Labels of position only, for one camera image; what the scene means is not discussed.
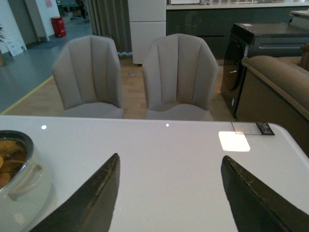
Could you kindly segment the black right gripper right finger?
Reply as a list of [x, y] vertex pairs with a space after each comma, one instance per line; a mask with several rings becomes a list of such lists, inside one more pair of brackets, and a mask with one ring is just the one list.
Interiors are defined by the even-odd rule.
[[224, 190], [240, 232], [307, 232], [309, 216], [264, 182], [224, 156]]

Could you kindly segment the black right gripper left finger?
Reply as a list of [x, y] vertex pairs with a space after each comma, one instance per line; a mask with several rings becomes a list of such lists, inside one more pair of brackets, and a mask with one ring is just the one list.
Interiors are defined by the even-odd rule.
[[67, 201], [32, 232], [107, 232], [120, 182], [120, 157], [113, 154]]

